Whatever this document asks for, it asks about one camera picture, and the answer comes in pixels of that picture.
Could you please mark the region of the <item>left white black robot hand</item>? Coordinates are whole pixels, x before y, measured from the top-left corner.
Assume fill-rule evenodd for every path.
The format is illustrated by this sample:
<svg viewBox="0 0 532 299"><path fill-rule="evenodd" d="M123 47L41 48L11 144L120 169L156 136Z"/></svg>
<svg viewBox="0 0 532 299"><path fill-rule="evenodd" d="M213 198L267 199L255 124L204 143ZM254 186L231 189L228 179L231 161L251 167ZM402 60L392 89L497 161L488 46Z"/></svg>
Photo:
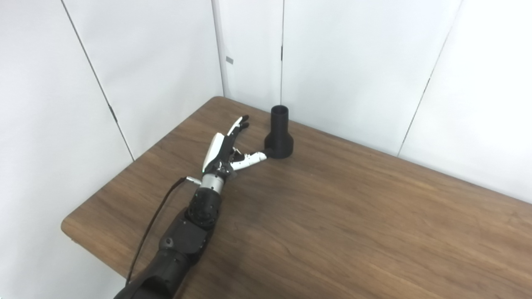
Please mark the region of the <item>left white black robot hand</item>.
<svg viewBox="0 0 532 299"><path fill-rule="evenodd" d="M268 157L265 151L242 153L234 144L241 131L249 126L249 116L238 118L227 134L217 132L207 150L202 174L213 175L223 180L236 174L236 171L258 164Z"/></svg>

